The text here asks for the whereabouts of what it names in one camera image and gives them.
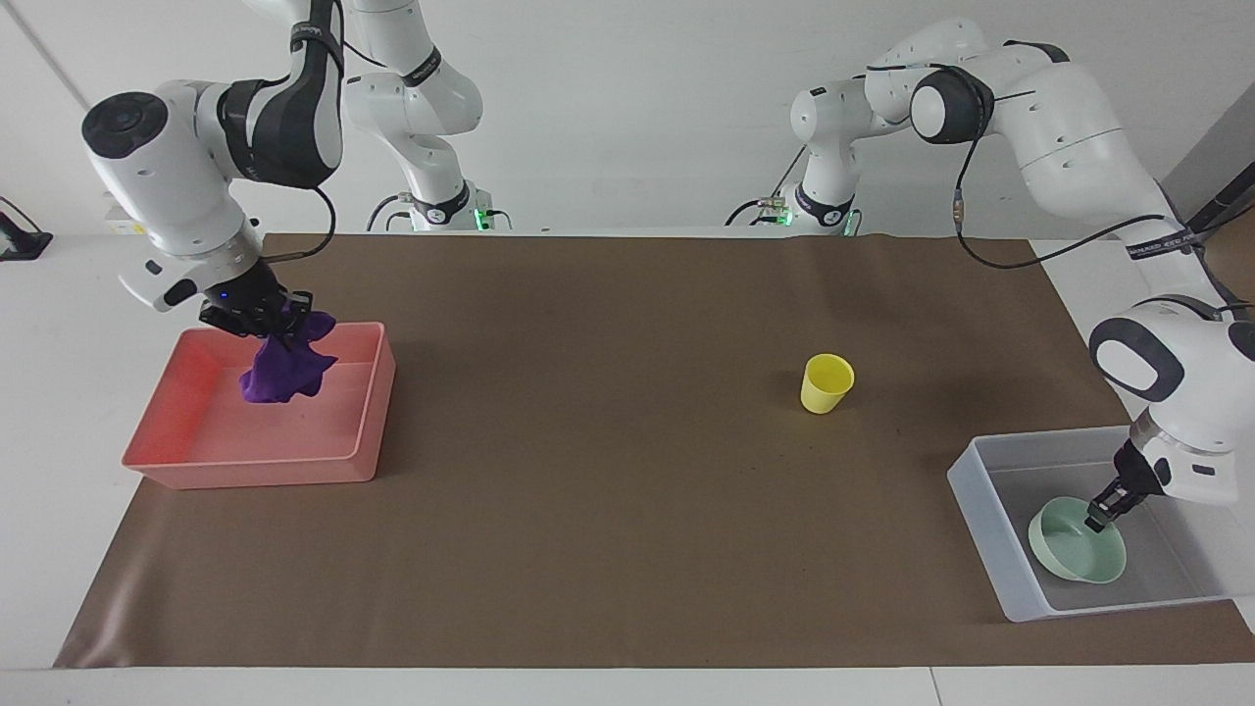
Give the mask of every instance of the white plastic tray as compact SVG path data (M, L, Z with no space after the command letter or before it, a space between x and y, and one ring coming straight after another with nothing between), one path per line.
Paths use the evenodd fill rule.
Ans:
M1255 593L1241 527L1226 508L1150 498L1117 520L1124 576L1107 586L1063 581L1038 564L1028 524L1048 500L1089 500L1116 478L1127 428L976 438L950 468L950 488L1003 613L1024 622L1222 601Z

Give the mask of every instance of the yellow cup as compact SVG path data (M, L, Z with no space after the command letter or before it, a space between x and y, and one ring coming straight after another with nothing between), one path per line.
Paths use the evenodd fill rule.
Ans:
M802 406L808 413L827 415L855 386L855 370L841 356L820 352L806 362L802 376Z

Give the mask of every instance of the green bowl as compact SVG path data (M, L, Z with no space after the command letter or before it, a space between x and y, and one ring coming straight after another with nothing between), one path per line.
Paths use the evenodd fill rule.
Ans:
M1089 504L1055 498L1028 525L1028 544L1037 561L1060 579L1106 584L1124 573L1128 554L1114 525L1096 533L1086 525Z

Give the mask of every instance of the purple towel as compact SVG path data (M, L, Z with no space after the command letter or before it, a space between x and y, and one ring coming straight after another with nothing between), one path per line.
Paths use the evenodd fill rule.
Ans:
M240 390L247 403L289 403L297 393L314 398L323 389L323 374L335 364L334 356L321 356L310 349L335 327L335 319L325 311L310 311L305 322L287 342L291 349L270 336L252 360L252 370L240 376Z

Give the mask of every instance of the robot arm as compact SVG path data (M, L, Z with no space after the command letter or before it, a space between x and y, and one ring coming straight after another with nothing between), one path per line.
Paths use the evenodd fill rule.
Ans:
M1255 426L1255 325L1225 312L1194 233L1137 159L1089 71L1048 44L988 49L970 20L924 29L867 71L862 99L851 95L858 82L843 82L838 100L825 87L794 102L793 127L812 157L789 206L840 224L857 181L851 142L909 120L934 144L1003 134L1034 201L1050 213L1098 227L1136 219L1118 237L1152 291L1168 293L1104 320L1091 336L1094 366L1150 406L1116 454L1117 479L1091 503L1088 524L1101 532L1148 495L1236 500L1232 451ZM821 193L828 211L808 202ZM830 211L838 214L822 219ZM958 189L955 219L963 219Z
M291 23L292 71L280 80L171 82L102 100L83 120L93 166L149 232L157 252L123 272L166 311L198 292L201 319L236 335L286 332L309 310L261 258L231 197L233 178L315 188L339 166L339 0L248 0Z
M853 142L910 124L911 92L931 71L930 64L955 63L985 49L975 23L946 20L897 43L872 64L866 78L798 93L791 122L809 158L802 181L784 187L784 207L823 229L842 227L861 173ZM897 68L878 70L890 66Z
M444 61L414 0L350 0L369 53L389 69L349 79L349 119L382 139L409 186L414 229L476 229L492 197L462 176L441 135L474 129L483 99L474 83Z
M1156 296L1098 324L1089 355L1150 404L1116 454L1116 480L1089 504L1094 532L1148 495L1237 500L1234 450L1255 425L1255 324L1188 296Z

